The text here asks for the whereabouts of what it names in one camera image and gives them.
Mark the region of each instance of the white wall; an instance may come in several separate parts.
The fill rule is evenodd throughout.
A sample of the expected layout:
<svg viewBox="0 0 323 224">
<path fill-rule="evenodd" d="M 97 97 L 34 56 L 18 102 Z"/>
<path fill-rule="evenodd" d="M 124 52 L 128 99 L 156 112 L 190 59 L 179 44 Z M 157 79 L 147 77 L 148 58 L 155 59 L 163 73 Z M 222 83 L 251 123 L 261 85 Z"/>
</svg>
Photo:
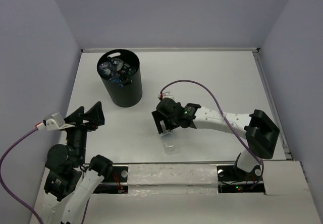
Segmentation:
<svg viewBox="0 0 323 224">
<path fill-rule="evenodd" d="M 261 59 L 293 156 L 323 220 L 323 0 L 289 0 Z"/>
<path fill-rule="evenodd" d="M 288 0 L 56 0 L 81 48 L 260 47 Z"/>
<path fill-rule="evenodd" d="M 66 113 L 80 50 L 54 0 L 0 0 L 0 155 L 35 123 Z M 57 135 L 34 133 L 8 155 L 4 181 L 34 205 Z M 31 213 L 0 187 L 0 222 L 29 223 Z"/>
</svg>

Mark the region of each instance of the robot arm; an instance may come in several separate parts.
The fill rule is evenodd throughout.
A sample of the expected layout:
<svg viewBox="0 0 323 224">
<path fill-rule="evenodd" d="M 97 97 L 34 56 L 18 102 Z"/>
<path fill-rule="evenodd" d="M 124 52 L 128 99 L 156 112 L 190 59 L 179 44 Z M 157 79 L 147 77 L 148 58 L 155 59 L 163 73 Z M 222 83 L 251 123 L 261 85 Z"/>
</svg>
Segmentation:
<svg viewBox="0 0 323 224">
<path fill-rule="evenodd" d="M 101 155 L 91 160 L 81 185 L 67 203 L 62 218 L 63 224 L 74 224 L 77 221 L 91 194 L 105 178 L 110 176 L 112 168 L 112 161 Z"/>
<path fill-rule="evenodd" d="M 198 104 L 189 103 L 182 107 L 173 100 L 173 96 L 166 97 L 159 102 L 156 111 L 152 112 L 158 132 L 160 134 L 177 127 L 212 129 L 232 133 L 221 114 Z M 253 114 L 224 113 L 233 129 L 241 138 L 247 140 L 249 149 L 258 158 L 271 159 L 280 130 L 272 120 L 261 110 Z M 251 172 L 258 161 L 248 152 L 242 152 L 236 161 L 236 167 L 244 172 Z"/>
<path fill-rule="evenodd" d="M 104 125 L 102 105 L 97 102 L 86 113 L 84 107 L 80 107 L 64 119 L 59 113 L 55 113 L 46 117 L 43 123 L 48 131 L 66 131 L 67 144 L 56 144 L 48 151 L 45 167 L 49 169 L 49 174 L 44 187 L 41 218 L 45 224 L 61 224 L 62 220 L 64 224 L 73 224 L 94 189 L 112 171 L 109 159 L 100 155 L 94 157 L 83 181 L 73 194 L 82 175 L 74 168 L 85 162 L 87 132 Z"/>
</svg>

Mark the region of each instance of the black cylindrical bin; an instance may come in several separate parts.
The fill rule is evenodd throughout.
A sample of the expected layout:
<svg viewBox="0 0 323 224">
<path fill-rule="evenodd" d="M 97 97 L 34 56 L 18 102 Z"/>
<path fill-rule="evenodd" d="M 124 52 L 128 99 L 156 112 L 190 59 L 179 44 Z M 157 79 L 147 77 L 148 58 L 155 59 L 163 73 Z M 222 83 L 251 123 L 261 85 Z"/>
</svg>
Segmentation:
<svg viewBox="0 0 323 224">
<path fill-rule="evenodd" d="M 97 62 L 96 70 L 99 73 L 99 65 L 107 61 L 107 58 L 115 53 L 120 53 L 119 56 L 113 58 L 121 59 L 123 62 L 134 66 L 137 72 L 129 79 L 121 82 L 111 82 L 103 76 L 100 77 L 105 85 L 114 104 L 120 107 L 131 107 L 138 103 L 142 97 L 142 86 L 140 76 L 140 62 L 136 54 L 125 49 L 116 49 L 104 54 Z"/>
</svg>

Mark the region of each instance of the objects inside bin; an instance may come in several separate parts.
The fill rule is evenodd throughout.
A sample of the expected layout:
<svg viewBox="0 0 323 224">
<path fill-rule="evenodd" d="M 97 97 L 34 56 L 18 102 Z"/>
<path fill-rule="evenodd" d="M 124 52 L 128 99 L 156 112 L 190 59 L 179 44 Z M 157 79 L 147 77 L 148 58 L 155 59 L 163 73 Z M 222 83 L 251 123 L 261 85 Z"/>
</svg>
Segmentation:
<svg viewBox="0 0 323 224">
<path fill-rule="evenodd" d="M 101 77 L 116 83 L 130 79 L 136 71 L 136 67 L 123 62 L 121 59 L 112 57 L 108 57 L 106 62 L 98 66 L 98 72 Z"/>
</svg>

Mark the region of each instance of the cable connector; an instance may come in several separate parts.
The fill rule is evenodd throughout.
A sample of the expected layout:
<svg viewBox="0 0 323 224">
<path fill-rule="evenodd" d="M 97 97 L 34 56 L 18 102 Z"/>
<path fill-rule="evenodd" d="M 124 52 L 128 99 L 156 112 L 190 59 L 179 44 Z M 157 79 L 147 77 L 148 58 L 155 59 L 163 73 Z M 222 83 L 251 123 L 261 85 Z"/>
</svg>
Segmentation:
<svg viewBox="0 0 323 224">
<path fill-rule="evenodd" d="M 62 130 L 69 127 L 75 127 L 74 125 L 66 124 L 62 115 L 59 112 L 46 116 L 44 122 L 48 131 Z"/>
<path fill-rule="evenodd" d="M 44 122 L 37 123 L 37 124 L 35 125 L 35 127 L 36 127 L 39 131 L 42 131 L 42 130 L 46 129 L 46 126 L 45 126 Z"/>
<path fill-rule="evenodd" d="M 175 101 L 174 95 L 172 93 L 170 93 L 169 91 L 163 92 L 163 93 L 159 93 L 158 99 L 159 100 L 162 100 L 163 98 L 170 98 L 170 99 L 172 99 L 172 100 Z"/>
</svg>

